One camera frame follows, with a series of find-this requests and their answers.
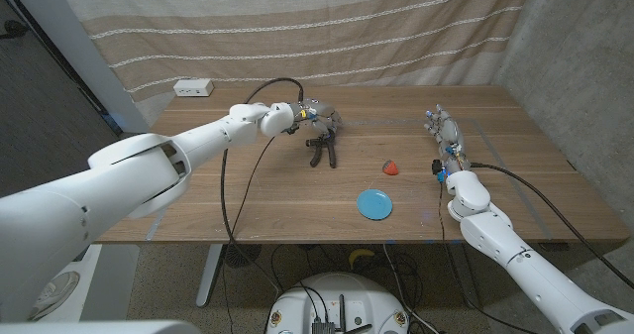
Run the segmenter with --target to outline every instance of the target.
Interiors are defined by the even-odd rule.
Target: table top
[[[250,89],[215,89],[210,97],[175,98],[152,132],[172,136],[225,116]],[[296,89],[271,86],[253,102],[293,101]],[[438,218],[440,184],[431,173],[438,145],[424,130],[425,111],[443,105],[465,135],[472,162],[507,167],[537,186],[589,240],[616,243],[629,237],[622,221],[567,162],[522,108],[496,86],[315,87],[306,98],[333,104],[344,126],[337,133],[337,168],[328,151],[313,168],[317,135],[302,127],[280,135],[264,153],[235,228],[245,243],[416,243],[442,240]],[[226,199],[234,225],[249,177],[268,138],[229,151]],[[220,208],[222,157],[192,176],[189,190],[165,214],[125,219],[98,242],[226,243]],[[398,175],[381,171],[393,160]],[[474,169],[491,200],[511,218],[526,241],[574,241],[570,230],[530,189],[492,169]],[[393,210],[384,220],[364,217],[357,197],[369,188],[384,191]],[[462,240],[460,225],[447,210],[443,189],[440,213],[446,240]]]

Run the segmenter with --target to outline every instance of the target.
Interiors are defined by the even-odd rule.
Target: electrical outlet
[[[174,86],[176,96],[209,96],[214,84],[211,79],[179,80]]]

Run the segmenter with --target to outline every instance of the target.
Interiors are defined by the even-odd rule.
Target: robotic arm
[[[195,169],[225,149],[312,121],[322,135],[341,119],[315,100],[234,105],[222,119],[173,137],[135,136],[92,155],[90,169],[0,198],[0,321],[24,321],[45,284],[121,219],[165,211]],[[321,115],[330,112],[325,121]]]
[[[459,221],[465,240],[500,264],[560,333],[631,333],[634,315],[602,303],[526,244],[514,231],[508,216],[491,201],[477,175],[470,171],[464,138],[449,113],[437,105],[427,112],[425,127],[440,145],[442,163],[434,173],[455,195],[451,216]]]

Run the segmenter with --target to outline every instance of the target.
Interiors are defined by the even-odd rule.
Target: black pliers
[[[310,161],[311,167],[317,167],[319,161],[321,161],[321,149],[328,147],[328,159],[330,160],[330,167],[337,167],[337,157],[335,156],[335,131],[328,130],[328,135],[322,135],[319,138],[306,140],[306,147],[315,147],[315,156]]]

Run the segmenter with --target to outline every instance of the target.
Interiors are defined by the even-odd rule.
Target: beige curtain
[[[219,87],[488,84],[524,0],[68,0],[149,121],[178,79]]]

